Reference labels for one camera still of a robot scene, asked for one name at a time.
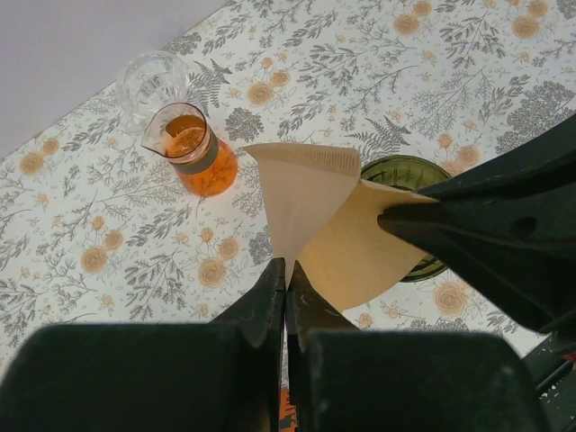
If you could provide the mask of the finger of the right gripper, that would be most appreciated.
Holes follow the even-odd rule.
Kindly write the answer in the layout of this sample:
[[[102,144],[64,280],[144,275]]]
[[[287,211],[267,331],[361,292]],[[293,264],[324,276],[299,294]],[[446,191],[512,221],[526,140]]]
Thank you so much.
[[[575,325],[575,219],[505,204],[403,204],[382,230],[430,255],[520,325],[540,333]]]
[[[448,203],[474,199],[513,200],[548,195],[550,209],[575,210],[575,117],[571,116],[528,143],[514,148],[423,194],[437,199],[423,204],[429,212]]]

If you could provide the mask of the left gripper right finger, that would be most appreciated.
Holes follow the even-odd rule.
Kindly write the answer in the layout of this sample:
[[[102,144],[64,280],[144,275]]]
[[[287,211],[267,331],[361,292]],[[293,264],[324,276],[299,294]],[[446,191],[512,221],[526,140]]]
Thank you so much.
[[[295,407],[297,431],[312,431],[308,426],[311,411],[308,389],[310,374],[306,365],[306,344],[313,330],[355,330],[356,326],[330,305],[313,288],[299,262],[286,285],[285,327],[290,402]]]

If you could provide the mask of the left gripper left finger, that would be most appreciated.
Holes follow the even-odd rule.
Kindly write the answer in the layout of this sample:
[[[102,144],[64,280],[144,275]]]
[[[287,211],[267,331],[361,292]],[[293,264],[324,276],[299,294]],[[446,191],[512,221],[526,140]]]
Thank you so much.
[[[239,330],[228,431],[276,431],[282,382],[285,262],[269,261],[252,288],[213,322]]]

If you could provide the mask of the brown paper coffee filter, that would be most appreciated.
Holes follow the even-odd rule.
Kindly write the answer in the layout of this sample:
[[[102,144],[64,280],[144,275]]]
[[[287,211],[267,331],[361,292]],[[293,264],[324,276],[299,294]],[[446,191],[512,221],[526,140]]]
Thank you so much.
[[[266,143],[245,151],[257,163],[271,247],[285,261],[286,281],[300,265],[312,287],[346,311],[386,292],[424,257],[377,218],[429,198],[361,179],[357,150]]]

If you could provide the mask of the green glass dripper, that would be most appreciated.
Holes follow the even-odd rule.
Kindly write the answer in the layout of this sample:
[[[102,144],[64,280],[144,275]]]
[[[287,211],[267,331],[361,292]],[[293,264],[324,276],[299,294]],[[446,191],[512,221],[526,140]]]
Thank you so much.
[[[378,158],[366,164],[361,168],[361,178],[402,191],[415,192],[442,183],[450,179],[451,175],[422,157],[397,155]],[[446,269],[436,257],[426,255],[401,281],[425,281],[441,275]]]

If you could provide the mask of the orange liquid glass carafe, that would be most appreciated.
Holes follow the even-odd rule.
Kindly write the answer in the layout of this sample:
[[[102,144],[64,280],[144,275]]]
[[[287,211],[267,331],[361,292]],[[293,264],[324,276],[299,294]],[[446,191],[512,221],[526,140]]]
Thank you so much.
[[[170,103],[158,110],[141,146],[162,157],[191,194],[209,198],[234,184],[239,171],[235,151],[218,138],[204,113],[190,103]]]

